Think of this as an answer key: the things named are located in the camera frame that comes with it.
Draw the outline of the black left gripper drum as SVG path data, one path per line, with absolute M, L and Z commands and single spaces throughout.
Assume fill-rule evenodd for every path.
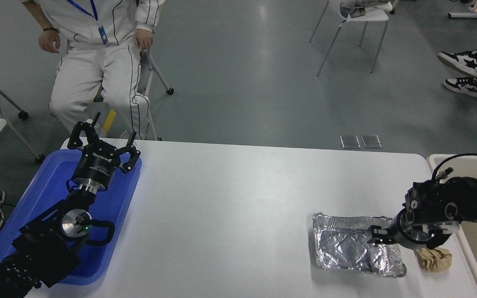
M 72 181 L 81 184 L 91 180 L 98 183 L 99 189 L 107 189 L 120 165 L 119 155 L 114 153 L 116 149 L 114 146 L 85 146 L 72 174 Z

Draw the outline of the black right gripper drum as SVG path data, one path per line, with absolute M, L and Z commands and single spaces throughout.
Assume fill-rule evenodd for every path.
M 399 211 L 399 213 L 392 219 L 388 231 L 390 234 L 390 239 L 394 243 L 404 248 L 408 248 L 409 246 L 406 244 L 407 238 L 405 238 L 405 235 L 403 234 L 403 228 L 401 226 L 401 219 L 404 214 L 405 211 Z

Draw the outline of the person's right hand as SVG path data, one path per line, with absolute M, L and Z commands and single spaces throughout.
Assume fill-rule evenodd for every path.
M 55 28 L 45 28 L 38 38 L 38 43 L 43 51 L 48 53 L 59 53 L 60 36 Z

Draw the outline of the person's left hand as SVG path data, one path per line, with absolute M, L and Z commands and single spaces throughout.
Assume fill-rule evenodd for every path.
M 154 43 L 153 30 L 136 29 L 134 42 L 141 52 L 148 50 Z

